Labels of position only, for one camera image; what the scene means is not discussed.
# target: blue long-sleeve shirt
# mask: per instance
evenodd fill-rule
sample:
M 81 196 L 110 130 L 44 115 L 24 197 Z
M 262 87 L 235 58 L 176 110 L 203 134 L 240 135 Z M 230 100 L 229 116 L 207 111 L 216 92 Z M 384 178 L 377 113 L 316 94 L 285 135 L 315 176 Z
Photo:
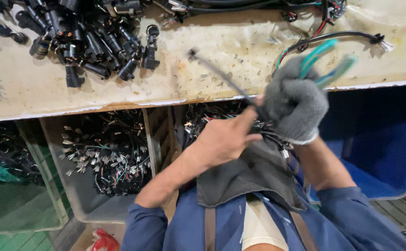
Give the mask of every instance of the blue long-sleeve shirt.
M 288 211 L 259 195 L 288 244 L 289 251 L 305 250 Z M 321 251 L 406 251 L 406 239 L 397 227 L 377 212 L 358 187 L 318 192 L 319 211 L 305 200 L 300 213 Z M 245 219 L 245 195 L 216 208 L 216 251 L 240 251 Z M 129 207 L 122 251 L 204 251 L 204 211 L 197 191 L 184 193 L 170 225 L 161 208 Z

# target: green floor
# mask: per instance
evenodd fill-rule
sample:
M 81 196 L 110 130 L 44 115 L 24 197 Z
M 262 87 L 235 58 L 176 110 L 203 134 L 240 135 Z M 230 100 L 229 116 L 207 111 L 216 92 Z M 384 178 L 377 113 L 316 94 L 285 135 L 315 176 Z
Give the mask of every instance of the green floor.
M 0 251 L 54 251 L 48 231 L 0 234 Z

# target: blue plastic bin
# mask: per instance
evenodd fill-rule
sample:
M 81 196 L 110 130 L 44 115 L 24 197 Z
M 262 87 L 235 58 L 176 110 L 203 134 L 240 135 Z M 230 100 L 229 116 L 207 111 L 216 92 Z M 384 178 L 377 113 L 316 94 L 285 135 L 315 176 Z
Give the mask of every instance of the blue plastic bin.
M 321 137 L 374 200 L 406 195 L 406 86 L 330 92 Z M 293 156 L 291 168 L 298 165 Z M 299 168 L 297 180 L 303 184 Z M 316 191 L 307 186 L 313 203 Z

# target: brown strap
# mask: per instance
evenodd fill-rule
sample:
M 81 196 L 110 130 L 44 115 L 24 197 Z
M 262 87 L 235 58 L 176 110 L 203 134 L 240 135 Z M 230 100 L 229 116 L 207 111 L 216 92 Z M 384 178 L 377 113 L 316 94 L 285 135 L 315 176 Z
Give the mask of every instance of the brown strap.
M 206 251 L 216 251 L 216 208 L 204 210 L 204 237 Z
M 319 251 L 316 242 L 314 242 L 310 232 L 308 231 L 308 227 L 305 224 L 304 219 L 302 219 L 301 215 L 295 212 L 290 211 L 291 217 L 293 218 L 293 222 L 295 223 L 296 229 L 299 232 L 299 236 L 302 239 L 302 243 L 305 246 L 307 251 Z

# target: dark gray cloth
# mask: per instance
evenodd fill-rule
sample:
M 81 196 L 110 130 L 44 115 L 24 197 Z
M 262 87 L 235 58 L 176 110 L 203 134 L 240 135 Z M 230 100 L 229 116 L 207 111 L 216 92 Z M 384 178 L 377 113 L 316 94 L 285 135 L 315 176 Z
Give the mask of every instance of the dark gray cloth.
M 197 201 L 214 207 L 242 194 L 263 194 L 290 211 L 303 209 L 293 173 L 275 144 L 249 145 L 236 160 L 211 168 L 197 178 Z
M 313 68 L 300 79 L 305 57 L 289 60 L 273 73 L 266 87 L 264 108 L 275 122 L 275 132 L 297 145 L 311 142 L 319 134 L 318 126 L 328 111 L 327 96 L 316 87 L 318 74 Z

